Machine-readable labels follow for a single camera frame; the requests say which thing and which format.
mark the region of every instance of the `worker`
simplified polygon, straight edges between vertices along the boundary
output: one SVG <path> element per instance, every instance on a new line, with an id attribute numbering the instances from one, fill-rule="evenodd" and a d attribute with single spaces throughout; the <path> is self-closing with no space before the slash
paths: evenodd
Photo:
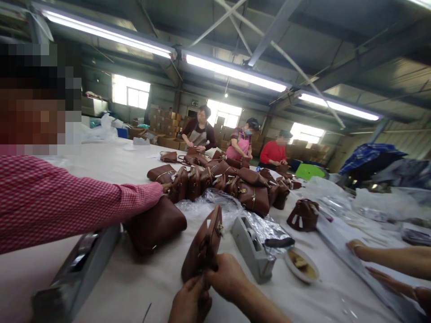
<path id="1" fill-rule="evenodd" d="M 251 137 L 256 131 L 259 131 L 259 122 L 255 118 L 248 119 L 244 127 L 235 128 L 230 136 L 226 157 L 237 161 L 241 161 L 242 157 L 253 158 Z"/>
<path id="2" fill-rule="evenodd" d="M 29 59 L 34 51 L 4 56 L 0 72 L 0 254 L 122 223 L 153 207 L 171 186 L 78 178 L 25 155 L 47 155 L 64 144 L 66 117 L 75 113 L 68 67 L 30 66 L 43 61 Z"/>
<path id="3" fill-rule="evenodd" d="M 207 270 L 202 276 L 186 282 L 177 293 L 168 323 L 203 322 L 211 309 L 212 286 L 225 300 L 233 303 L 251 323 L 291 323 L 242 271 L 229 253 L 216 256 L 217 271 Z"/>
<path id="4" fill-rule="evenodd" d="M 355 239 L 347 243 L 347 248 L 365 262 L 374 262 L 405 275 L 431 281 L 431 247 L 380 249 L 368 247 Z M 371 267 L 367 270 L 380 283 L 418 302 L 431 319 L 431 289 L 410 286 Z"/>
<path id="5" fill-rule="evenodd" d="M 259 166 L 275 170 L 280 165 L 287 165 L 286 146 L 290 144 L 293 135 L 286 130 L 281 130 L 276 140 L 269 141 L 260 153 Z"/>
<path id="6" fill-rule="evenodd" d="M 204 153 L 216 146 L 214 128 L 207 121 L 210 116 L 211 109 L 202 105 L 198 110 L 198 118 L 190 120 L 184 127 L 181 136 L 187 144 L 186 151 L 196 147 L 198 152 Z"/>

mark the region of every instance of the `ceiling light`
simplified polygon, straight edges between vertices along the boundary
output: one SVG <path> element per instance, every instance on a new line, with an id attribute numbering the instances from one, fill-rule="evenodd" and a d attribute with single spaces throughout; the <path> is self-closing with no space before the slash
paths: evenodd
<path id="1" fill-rule="evenodd" d="M 307 102 L 310 102 L 310 103 L 314 103 L 314 104 L 317 104 L 317 105 L 320 105 L 320 106 L 323 106 L 323 107 L 327 108 L 327 105 L 326 105 L 326 103 L 325 103 L 325 101 L 323 99 L 318 98 L 316 96 L 312 96 L 310 94 L 301 93 L 298 96 L 298 99 L 301 99 L 301 100 L 304 100 L 304 101 L 307 101 Z M 373 120 L 373 121 L 379 120 L 379 118 L 380 118 L 379 116 L 376 116 L 374 114 L 370 114 L 370 113 L 367 113 L 367 112 L 364 112 L 364 111 L 361 111 L 361 110 L 350 108 L 350 107 L 348 107 L 346 105 L 341 105 L 339 103 L 335 103 L 335 102 L 332 102 L 332 101 L 329 101 L 329 100 L 327 100 L 327 102 L 328 102 L 328 105 L 332 109 L 340 111 L 340 112 L 344 112 L 344 113 L 347 113 L 347 114 L 351 114 L 351 115 L 354 115 L 356 117 L 364 118 L 364 119 L 367 119 L 367 120 Z"/>
<path id="2" fill-rule="evenodd" d="M 58 23 L 63 26 L 67 26 L 73 29 L 77 29 L 92 35 L 96 35 L 102 38 L 106 38 L 109 40 L 112 40 L 114 42 L 124 44 L 127 46 L 131 46 L 146 52 L 150 52 L 159 56 L 163 56 L 166 58 L 171 58 L 170 53 L 171 51 L 168 49 L 160 48 L 142 41 L 139 41 L 137 39 L 133 39 L 130 37 L 126 37 L 124 35 L 112 32 L 110 30 L 100 28 L 97 26 L 94 26 L 92 24 L 85 23 L 83 21 L 79 21 L 76 19 L 72 19 L 70 17 L 49 11 L 49 10 L 42 10 L 43 15 L 48 18 L 50 21 Z"/>
<path id="3" fill-rule="evenodd" d="M 196 57 L 194 55 L 186 54 L 185 60 L 191 65 L 202 67 L 206 70 L 211 70 L 216 73 L 220 73 L 226 76 L 230 76 L 234 79 L 239 79 L 245 82 L 253 83 L 262 87 L 266 87 L 270 90 L 277 92 L 283 92 L 286 90 L 287 86 L 284 84 L 269 81 L 267 79 L 260 78 L 253 75 L 252 72 L 241 72 L 237 69 L 226 67 L 221 64 L 213 63 L 203 58 Z"/>

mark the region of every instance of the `window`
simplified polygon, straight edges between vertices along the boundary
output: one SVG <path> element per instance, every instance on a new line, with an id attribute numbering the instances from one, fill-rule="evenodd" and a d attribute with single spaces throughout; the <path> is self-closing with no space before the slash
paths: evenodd
<path id="1" fill-rule="evenodd" d="M 227 105 L 225 103 L 217 102 L 214 100 L 208 100 L 208 108 L 211 109 L 211 116 L 208 119 L 209 124 L 215 125 L 217 118 L 224 118 L 225 127 L 236 128 L 241 116 L 242 109 L 233 105 Z"/>
<path id="2" fill-rule="evenodd" d="M 146 109 L 150 96 L 150 83 L 112 75 L 112 100 L 115 103 Z"/>
<path id="3" fill-rule="evenodd" d="M 318 144 L 325 131 L 295 122 L 290 133 L 293 134 L 293 140 L 306 140 L 309 143 Z"/>

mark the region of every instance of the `small white bowl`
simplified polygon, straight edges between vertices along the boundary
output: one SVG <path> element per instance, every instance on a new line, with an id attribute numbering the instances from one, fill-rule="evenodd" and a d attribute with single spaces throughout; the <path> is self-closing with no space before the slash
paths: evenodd
<path id="1" fill-rule="evenodd" d="M 298 269 L 293 263 L 291 257 L 295 256 L 295 254 L 307 262 L 307 269 L 305 271 Z M 286 252 L 284 261 L 286 262 L 290 271 L 303 282 L 311 284 L 319 279 L 319 270 L 317 269 L 316 264 L 310 259 L 309 256 L 306 255 L 304 251 L 298 249 L 297 247 L 292 247 Z"/>

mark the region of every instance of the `plaid sleeve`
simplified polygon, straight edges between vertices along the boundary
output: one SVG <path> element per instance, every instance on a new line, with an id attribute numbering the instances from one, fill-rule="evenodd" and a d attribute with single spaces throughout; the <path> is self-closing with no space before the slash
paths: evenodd
<path id="1" fill-rule="evenodd" d="M 238 138 L 239 138 L 239 128 L 235 128 L 232 132 L 232 135 L 230 136 L 230 139 L 238 140 Z"/>
<path id="2" fill-rule="evenodd" d="M 162 194 L 159 183 L 110 184 L 33 156 L 1 156 L 0 254 L 124 222 Z"/>

